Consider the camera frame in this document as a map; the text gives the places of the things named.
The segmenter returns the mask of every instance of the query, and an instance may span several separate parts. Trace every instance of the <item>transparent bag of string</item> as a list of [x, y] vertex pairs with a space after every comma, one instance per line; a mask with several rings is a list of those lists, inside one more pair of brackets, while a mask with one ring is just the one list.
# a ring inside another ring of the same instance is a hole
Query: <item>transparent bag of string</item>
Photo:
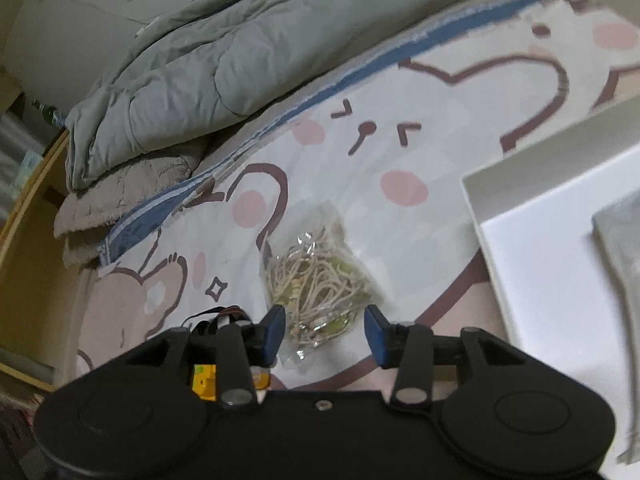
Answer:
[[329, 202], [300, 202], [287, 211], [262, 249], [261, 275], [268, 305], [287, 313], [279, 356], [288, 366], [308, 363], [315, 348], [348, 332], [368, 304], [382, 302]]

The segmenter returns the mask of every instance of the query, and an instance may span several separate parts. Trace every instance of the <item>blue border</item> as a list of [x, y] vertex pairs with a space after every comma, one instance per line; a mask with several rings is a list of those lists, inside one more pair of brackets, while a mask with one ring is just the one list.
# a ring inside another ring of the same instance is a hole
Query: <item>blue border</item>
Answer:
[[[246, 152], [268, 133], [272, 132], [279, 126], [282, 126], [301, 112], [308, 110], [318, 103], [321, 103], [322, 101], [343, 91], [349, 86], [371, 76], [372, 74], [375, 74], [376, 72], [384, 70], [399, 61], [421, 54], [439, 44], [452, 40], [464, 32], [473, 30], [474, 28], [483, 27], [492, 22], [508, 20], [523, 8], [536, 4], [540, 1], [542, 0], [495, 0], [494, 2], [483, 6], [468, 7], [461, 12], [455, 13], [449, 18], [444, 18], [439, 22], [433, 23], [422, 31], [416, 32], [416, 36], [407, 43], [396, 46], [388, 52], [384, 52], [374, 59], [367, 61], [363, 66], [345, 74], [333, 85], [318, 91], [318, 93], [308, 100], [305, 100], [293, 107], [291, 110], [282, 114], [273, 123], [268, 124], [263, 129], [256, 132], [234, 153], [221, 160], [212, 168], [209, 168], [207, 171], [192, 177], [189, 180], [181, 182], [180, 184], [171, 186], [167, 190], [133, 208], [132, 211], [114, 225], [109, 235], [104, 240], [103, 246], [100, 248], [101, 263], [103, 265], [108, 265], [117, 260], [128, 249], [142, 241], [149, 233], [160, 227], [171, 211], [190, 195], [195, 186], [201, 183], [205, 178], [211, 176], [221, 166]], [[162, 196], [180, 189], [184, 190], [177, 193], [175, 196], [162, 200], [160, 203], [149, 207], [152, 202], [157, 201]], [[149, 208], [148, 211], [143, 212], [138, 218], [130, 220], [131, 216], [147, 207]]]

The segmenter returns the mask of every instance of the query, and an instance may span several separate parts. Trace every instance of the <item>curtain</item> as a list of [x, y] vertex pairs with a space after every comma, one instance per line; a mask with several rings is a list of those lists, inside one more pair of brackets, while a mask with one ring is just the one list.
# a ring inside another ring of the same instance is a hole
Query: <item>curtain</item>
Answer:
[[0, 226], [14, 208], [12, 183], [27, 152], [42, 155], [50, 139], [31, 132], [13, 113], [0, 115]]

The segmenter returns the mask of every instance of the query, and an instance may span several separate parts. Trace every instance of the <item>white box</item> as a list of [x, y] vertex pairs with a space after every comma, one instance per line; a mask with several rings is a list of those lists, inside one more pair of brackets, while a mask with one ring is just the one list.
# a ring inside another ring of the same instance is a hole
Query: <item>white box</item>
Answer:
[[463, 179], [512, 344], [601, 394], [616, 437], [601, 473], [640, 478], [628, 447], [633, 368], [622, 298], [593, 235], [596, 211], [640, 188], [640, 98]]

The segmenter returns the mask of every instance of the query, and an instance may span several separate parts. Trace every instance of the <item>bed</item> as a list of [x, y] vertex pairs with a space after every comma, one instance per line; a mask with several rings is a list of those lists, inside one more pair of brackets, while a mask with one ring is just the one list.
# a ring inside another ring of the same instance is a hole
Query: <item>bed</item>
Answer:
[[[309, 197], [340, 210], [390, 318], [505, 337], [460, 177], [640, 92], [638, 4], [466, 0], [271, 105], [111, 231], [79, 299], [78, 374], [217, 304], [260, 317], [258, 248]], [[354, 330], [311, 369], [277, 367], [272, 386], [388, 393], [393, 380]], [[606, 471], [631, 478], [622, 451]]]

